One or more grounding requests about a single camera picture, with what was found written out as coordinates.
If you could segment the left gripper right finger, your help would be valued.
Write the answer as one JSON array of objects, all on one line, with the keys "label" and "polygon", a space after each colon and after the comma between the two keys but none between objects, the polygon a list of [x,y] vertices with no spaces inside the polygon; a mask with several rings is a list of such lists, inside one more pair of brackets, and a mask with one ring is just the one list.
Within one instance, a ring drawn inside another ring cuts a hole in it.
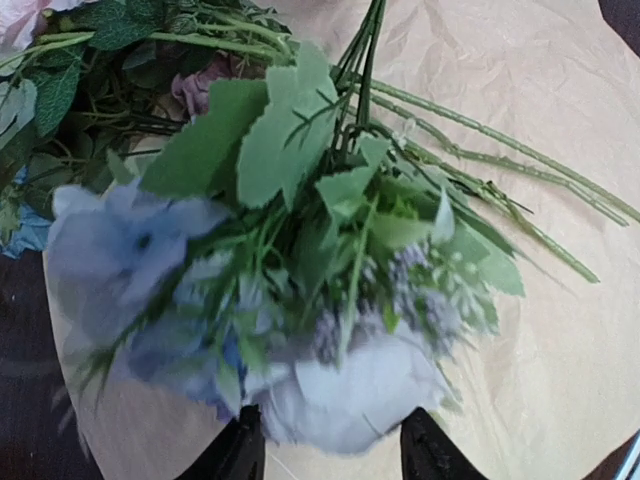
[{"label": "left gripper right finger", "polygon": [[402,422],[400,447],[403,480],[487,480],[423,408]]}]

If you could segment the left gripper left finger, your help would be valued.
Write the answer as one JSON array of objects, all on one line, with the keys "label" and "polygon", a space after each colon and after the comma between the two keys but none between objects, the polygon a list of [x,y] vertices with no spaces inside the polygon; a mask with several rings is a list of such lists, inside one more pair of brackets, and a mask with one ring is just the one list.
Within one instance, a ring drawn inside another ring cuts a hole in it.
[{"label": "left gripper left finger", "polygon": [[257,406],[243,407],[203,453],[200,479],[259,480],[265,472],[265,438]]}]

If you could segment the lavender hydrangea stem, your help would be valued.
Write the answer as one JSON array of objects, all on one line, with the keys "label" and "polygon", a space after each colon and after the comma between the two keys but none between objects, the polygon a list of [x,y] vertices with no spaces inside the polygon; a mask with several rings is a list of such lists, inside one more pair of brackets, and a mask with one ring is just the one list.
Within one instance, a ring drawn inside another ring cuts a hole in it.
[{"label": "lavender hydrangea stem", "polygon": [[213,82],[209,112],[105,195],[56,191],[47,272],[86,342],[79,390],[120,371],[341,455],[457,402],[442,362],[524,286],[509,242],[373,119],[384,13],[337,65],[304,42]]}]

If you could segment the blue hydrangea stem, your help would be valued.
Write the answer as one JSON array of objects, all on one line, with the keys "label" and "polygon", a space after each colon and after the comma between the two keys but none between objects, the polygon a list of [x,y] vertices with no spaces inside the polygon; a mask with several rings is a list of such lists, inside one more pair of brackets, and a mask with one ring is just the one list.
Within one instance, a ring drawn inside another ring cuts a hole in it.
[{"label": "blue hydrangea stem", "polygon": [[22,167],[1,191],[1,254],[14,260],[26,250],[44,251],[51,225],[23,199],[21,187],[27,174],[28,169]]}]

